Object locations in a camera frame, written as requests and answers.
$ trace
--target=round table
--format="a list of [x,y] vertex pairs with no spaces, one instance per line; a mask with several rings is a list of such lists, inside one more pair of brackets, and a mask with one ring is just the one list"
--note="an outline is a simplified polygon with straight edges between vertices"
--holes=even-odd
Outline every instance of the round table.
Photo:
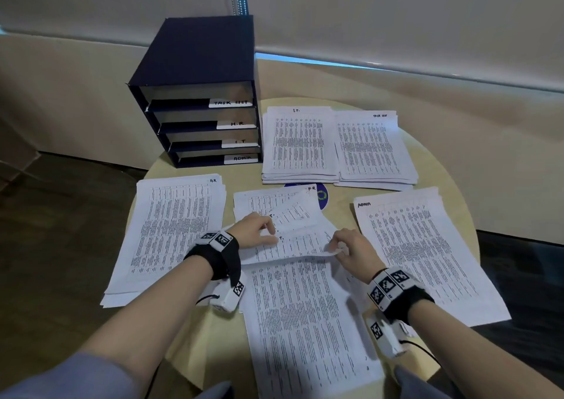
[[[330,106],[334,110],[358,110],[350,105],[311,98],[267,99],[260,103],[259,109],[265,112],[269,106]],[[441,163],[423,145],[404,131],[402,131],[402,137],[419,174],[419,183],[414,188],[438,187],[448,216],[474,257],[479,261],[476,229],[460,190]],[[283,186],[263,185],[261,170],[262,164],[259,163],[176,169],[166,153],[163,153],[153,163],[145,179],[219,173],[227,189],[223,224],[228,225],[235,222],[234,192]],[[350,208],[355,197],[390,192],[325,185],[329,193],[329,203],[323,210],[323,214],[339,229],[357,228],[353,211]],[[418,338],[415,341],[423,344]],[[219,381],[228,379],[233,383],[239,397],[257,397],[245,322],[243,315],[238,311],[229,316],[222,316],[207,306],[196,307],[169,348],[166,358],[191,383],[201,389],[209,388]],[[384,359],[382,361],[385,362],[385,372],[389,374],[393,363]],[[433,360],[415,347],[412,347],[395,363],[404,365],[425,380],[438,369],[438,365]],[[395,390],[393,384],[389,382],[389,378],[375,381],[352,390],[342,397],[380,398],[384,395],[388,397],[388,394],[393,395]]]

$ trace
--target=wristband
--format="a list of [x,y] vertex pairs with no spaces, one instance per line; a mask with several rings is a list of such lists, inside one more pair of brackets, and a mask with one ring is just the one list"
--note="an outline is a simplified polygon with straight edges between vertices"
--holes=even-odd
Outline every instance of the wristband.
[[237,286],[241,277],[241,259],[239,258],[239,243],[228,232],[207,232],[196,239],[184,257],[200,255],[213,270],[211,280],[229,277],[231,287]]
[[407,313],[420,300],[435,302],[425,286],[401,267],[381,270],[369,284],[368,295],[389,321],[409,324]]

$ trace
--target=round blue sticker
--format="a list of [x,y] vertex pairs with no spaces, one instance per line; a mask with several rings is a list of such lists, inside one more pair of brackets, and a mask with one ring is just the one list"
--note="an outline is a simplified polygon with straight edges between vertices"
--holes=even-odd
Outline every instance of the round blue sticker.
[[[295,185],[309,185],[309,184],[306,184],[306,183],[287,183],[284,186],[285,187],[293,187]],[[315,185],[317,185],[316,188],[318,189],[319,208],[321,210],[323,210],[323,209],[325,209],[325,206],[327,206],[327,203],[329,203],[329,191],[327,191],[327,188],[322,183],[316,183]]]

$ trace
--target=dark wooden floor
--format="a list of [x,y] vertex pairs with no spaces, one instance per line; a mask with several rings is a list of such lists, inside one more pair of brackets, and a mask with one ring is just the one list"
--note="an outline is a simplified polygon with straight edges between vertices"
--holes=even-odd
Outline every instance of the dark wooden floor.
[[[42,180],[0,192],[0,389],[64,360],[115,313],[99,302],[145,174],[46,154],[28,171]],[[513,320],[476,330],[564,388],[564,248],[478,238]]]

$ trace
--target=roller blind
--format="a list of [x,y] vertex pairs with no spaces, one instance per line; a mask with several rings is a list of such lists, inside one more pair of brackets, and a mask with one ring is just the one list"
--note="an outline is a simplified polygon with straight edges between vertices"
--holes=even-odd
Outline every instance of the roller blind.
[[167,17],[231,14],[231,0],[0,0],[7,31],[145,46]]
[[564,0],[248,0],[266,53],[564,90]]

